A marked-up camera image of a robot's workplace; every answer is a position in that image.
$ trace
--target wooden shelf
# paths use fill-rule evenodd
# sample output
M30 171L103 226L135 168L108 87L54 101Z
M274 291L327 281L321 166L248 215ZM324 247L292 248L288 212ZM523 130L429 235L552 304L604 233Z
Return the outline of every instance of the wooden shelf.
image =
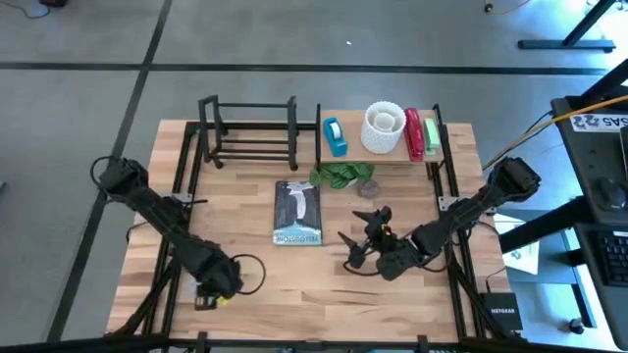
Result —
M376 164L408 164L422 163L411 162L408 156L408 148L405 144L405 136L402 135L393 151L387 154L375 154L364 148L360 136L362 133L362 124L364 122L365 111L347 111L347 110L328 110L321 111L321 162L322 163L338 163L338 162L365 162ZM332 150L323 132L323 122L327 118L336 117L340 122L344 139L348 144L346 155L342 157L334 157ZM419 111L421 121L426 118L434 119L436 115L432 110ZM423 162L440 162L443 160L443 149L440 147L435 155L424 156Z

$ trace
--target wooden desk surface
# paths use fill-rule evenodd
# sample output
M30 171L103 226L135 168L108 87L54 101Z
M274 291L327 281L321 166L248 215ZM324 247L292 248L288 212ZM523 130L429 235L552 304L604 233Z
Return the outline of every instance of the wooden desk surface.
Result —
M408 156L408 147L405 142L405 136L402 134L399 142L394 150L386 154L375 154L367 150L362 145L362 124L364 124L365 111L354 110L328 110L321 111L321 162L338 163L338 162L365 162L365 163L381 163L381 164L408 164L410 157ZM323 123L325 119L336 117L340 122L342 134L348 144L346 155L342 157L334 157L330 149L325 133L323 132ZM435 119L436 114L433 110L419 111L419 119ZM439 147L434 155L425 155L425 162L440 162L443 160L443 148Z
M148 170L151 187L164 195L172 188L184 125L184 121L162 121L159 126ZM447 126L460 192L473 194L484 184L473 130L468 124ZM282 134L253 133L257 138ZM246 131L232 131L230 138L237 134L246 138ZM191 146L188 173L195 141ZM210 338L217 339L413 341L417 334L426 334L431 341L457 341L446 273L412 269L394 281L385 281L354 276L341 267L347 248L336 232L343 231L354 239L364 237L364 224L351 215L351 210L373 211L388 205L392 208L391 225L398 233L438 216L424 164L376 166L374 179L381 191L373 200L358 197L355 189L331 190L324 186L324 246L275 246L274 183L279 179L308 179L314 162L313 131L303 131L299 136L297 161L299 169L295 173L285 162L231 160L225 161L221 170L213 164L202 165L196 198L208 199L209 203L194 206L190 231L221 243L228 254L259 256L268 276L254 295L237 295L218 310L195 312L194 280L183 271L171 337L195 338L205 330ZM445 172L442 174L447 194ZM486 217L484 221L493 223ZM108 330L121 326L148 292L160 241L161 236L149 226L131 234ZM486 276L503 267L497 236L477 226L470 248L482 290ZM363 271L374 270L374 260L375 256ZM252 260L242 259L241 263L247 290L257 285L261 271ZM430 266L438 268L442 264L439 258ZM491 277L491 288L509 290L505 272ZM460 292L467 330L472 334L470 304L462 289ZM161 316L158 310L156 330Z

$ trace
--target book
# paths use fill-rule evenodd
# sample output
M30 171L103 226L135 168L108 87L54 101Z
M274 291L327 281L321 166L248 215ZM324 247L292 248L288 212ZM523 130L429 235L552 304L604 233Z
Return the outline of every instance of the book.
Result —
M321 245L321 192L307 181L275 183L276 245Z

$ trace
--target standing desk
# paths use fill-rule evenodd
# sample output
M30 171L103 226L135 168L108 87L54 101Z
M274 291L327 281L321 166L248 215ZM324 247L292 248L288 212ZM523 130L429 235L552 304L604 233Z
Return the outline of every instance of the standing desk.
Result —
M427 335L430 342L458 341L446 272L432 274L411 269L394 281L385 281L381 277L349 274L341 266L348 251L337 231L355 239L365 236L365 224L353 217L351 210L374 211L388 205L392 208L392 228L399 234L438 217L435 188L428 179L425 163L377 164L373 179L381 189L374 199L358 197L354 188L333 190L324 184L323 246L276 246L272 241L275 181L308 180L315 166L316 132L299 132L296 172L286 163L239 160L228 160L217 170L213 164L200 163L200 159L194 163L194 152L200 148L198 134L188 131L191 124L165 120L159 125L148 165L150 186L163 195L170 194L178 159L186 154L187 162L179 166L186 177L178 182L186 189L192 169L199 169L195 199L208 200L193 207L189 231L220 243L232 256L257 255L266 265L267 278L254 295L237 295L217 310L197 312L193 308L194 280L181 271L170 313L164 310L169 288L162 294L152 326L154 332L164 331L171 338L186 339L196 339L200 332L207 332L210 339L264 340L271 344L276 341L275 346L281 346L281 341L301 340L412 343L417 335ZM469 124L446 127L459 192L472 195L485 183L473 128ZM247 133L232 129L229 137L284 137L276 130ZM186 143L184 137L188 134L191 138ZM326 141L322 143L322 150L328 148ZM445 168L440 168L440 175L446 179ZM443 188L448 195L446 182ZM483 216L483 221L493 223L487 216ZM131 233L107 330L119 328L149 291L161 241L162 237L150 226L137 227ZM503 267L497 235L487 227L477 226L469 248L478 289L482 291L486 276ZM458 250L454 251L460 259ZM375 258L371 256L362 271L373 271ZM443 264L440 257L430 266L439 268ZM248 259L242 259L241 265L243 290L252 289L261 278L261 269ZM491 288L509 291L505 272L491 277ZM471 306L461 289L460 292L464 326L473 335Z

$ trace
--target white cup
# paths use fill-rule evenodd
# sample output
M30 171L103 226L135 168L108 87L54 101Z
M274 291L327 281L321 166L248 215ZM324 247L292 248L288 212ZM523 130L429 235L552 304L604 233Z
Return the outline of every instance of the white cup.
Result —
M394 117L388 113L379 113L373 119L373 127L379 132L393 132Z

